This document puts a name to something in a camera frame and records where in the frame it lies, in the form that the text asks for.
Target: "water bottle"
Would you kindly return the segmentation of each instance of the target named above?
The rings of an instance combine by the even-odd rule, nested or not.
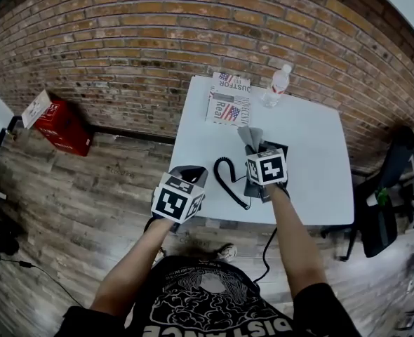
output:
[[[274,107],[279,103],[283,93],[290,83],[290,72],[291,66],[284,65],[282,66],[282,70],[278,70],[274,73],[271,83],[261,97],[265,107]]]

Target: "newspaper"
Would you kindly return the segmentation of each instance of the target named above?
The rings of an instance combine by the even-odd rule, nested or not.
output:
[[[32,103],[22,113],[23,126],[25,128],[31,128],[34,123],[40,119],[40,116],[51,106],[51,99],[49,98],[46,90],[40,92],[40,94],[32,101]]]
[[[246,126],[251,118],[251,81],[225,73],[213,73],[206,121]]]

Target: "white table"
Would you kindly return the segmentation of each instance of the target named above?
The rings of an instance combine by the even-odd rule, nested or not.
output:
[[[237,127],[204,121],[208,106],[209,77],[193,77],[185,101],[171,159],[171,168],[199,165],[208,169],[206,199],[199,216],[254,223],[275,223],[272,204],[252,198],[244,210],[221,188],[213,174],[220,157],[229,157],[237,178],[246,174],[246,153]],[[263,139],[288,146],[288,191],[305,225],[344,225],[354,222],[349,157],[339,114],[329,107],[290,95],[268,109],[258,101],[264,89],[251,88],[251,124],[261,128]],[[246,179],[231,183],[226,163],[219,172],[238,198]]]

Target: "forearm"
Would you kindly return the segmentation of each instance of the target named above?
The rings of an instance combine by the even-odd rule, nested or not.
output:
[[[311,284],[326,282],[323,261],[285,192],[273,185],[268,191],[276,216],[282,263],[294,297]]]
[[[172,224],[172,221],[164,218],[149,226],[101,282],[91,310],[126,317]]]

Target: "red box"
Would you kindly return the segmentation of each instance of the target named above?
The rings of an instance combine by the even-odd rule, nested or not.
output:
[[[57,149],[87,156],[93,134],[65,101],[53,100],[34,125]]]

